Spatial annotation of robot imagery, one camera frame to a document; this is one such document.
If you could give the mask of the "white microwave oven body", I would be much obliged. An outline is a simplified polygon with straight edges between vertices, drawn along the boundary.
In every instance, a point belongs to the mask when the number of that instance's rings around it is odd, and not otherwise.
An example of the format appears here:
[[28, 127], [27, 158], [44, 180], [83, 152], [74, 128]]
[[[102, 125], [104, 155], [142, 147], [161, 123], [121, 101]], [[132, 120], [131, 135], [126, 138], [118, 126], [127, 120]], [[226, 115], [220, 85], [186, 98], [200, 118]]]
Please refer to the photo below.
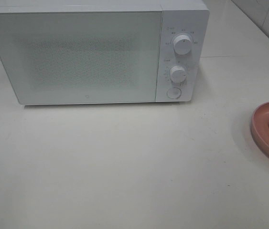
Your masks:
[[[161, 12], [156, 96], [152, 102], [188, 102], [192, 98], [210, 14], [203, 1], [0, 0], [0, 14], [146, 11]], [[190, 34], [193, 46], [186, 55], [178, 55], [172, 41], [177, 35], [184, 33]], [[187, 68], [187, 78], [182, 83], [173, 83], [170, 79], [170, 69], [177, 65]], [[167, 91], [170, 88], [181, 89], [181, 96], [178, 99], [168, 98]]]

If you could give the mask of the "upper white power knob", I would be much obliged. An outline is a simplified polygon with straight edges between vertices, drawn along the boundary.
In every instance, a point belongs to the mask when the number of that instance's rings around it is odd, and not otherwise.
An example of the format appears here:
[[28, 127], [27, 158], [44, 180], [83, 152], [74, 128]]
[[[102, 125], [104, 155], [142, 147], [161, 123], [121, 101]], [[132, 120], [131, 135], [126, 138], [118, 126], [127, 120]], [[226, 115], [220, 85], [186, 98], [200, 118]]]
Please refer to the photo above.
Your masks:
[[176, 54], [186, 55], [192, 49], [193, 39], [190, 34], [184, 33], [177, 35], [172, 43]]

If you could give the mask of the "lower white timer knob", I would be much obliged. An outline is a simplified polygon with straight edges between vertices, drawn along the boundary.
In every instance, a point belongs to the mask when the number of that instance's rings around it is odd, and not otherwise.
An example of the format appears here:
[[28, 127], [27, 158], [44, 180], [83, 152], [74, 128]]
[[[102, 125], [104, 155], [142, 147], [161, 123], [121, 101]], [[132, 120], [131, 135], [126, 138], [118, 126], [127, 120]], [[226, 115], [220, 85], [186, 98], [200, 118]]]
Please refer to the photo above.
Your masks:
[[187, 68], [177, 65], [170, 69], [169, 74], [173, 83], [182, 83], [187, 78]]

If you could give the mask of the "pink round plate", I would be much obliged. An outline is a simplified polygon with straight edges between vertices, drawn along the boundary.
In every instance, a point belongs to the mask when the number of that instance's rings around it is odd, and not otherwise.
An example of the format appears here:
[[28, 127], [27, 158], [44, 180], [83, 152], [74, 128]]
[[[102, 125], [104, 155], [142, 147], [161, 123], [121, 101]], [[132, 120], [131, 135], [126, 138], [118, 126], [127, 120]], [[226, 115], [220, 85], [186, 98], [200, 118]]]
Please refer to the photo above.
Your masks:
[[255, 109], [250, 128], [256, 145], [269, 158], [269, 102]]

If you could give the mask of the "round door release button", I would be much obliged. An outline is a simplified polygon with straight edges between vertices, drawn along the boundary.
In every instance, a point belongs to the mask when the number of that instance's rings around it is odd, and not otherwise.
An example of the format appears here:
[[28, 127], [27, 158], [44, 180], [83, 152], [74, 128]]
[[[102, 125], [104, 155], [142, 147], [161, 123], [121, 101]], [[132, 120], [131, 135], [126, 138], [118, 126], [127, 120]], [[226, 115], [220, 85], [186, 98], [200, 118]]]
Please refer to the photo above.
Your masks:
[[179, 88], [170, 88], [167, 91], [167, 96], [170, 99], [178, 99], [181, 96], [181, 94], [182, 94], [182, 91]]

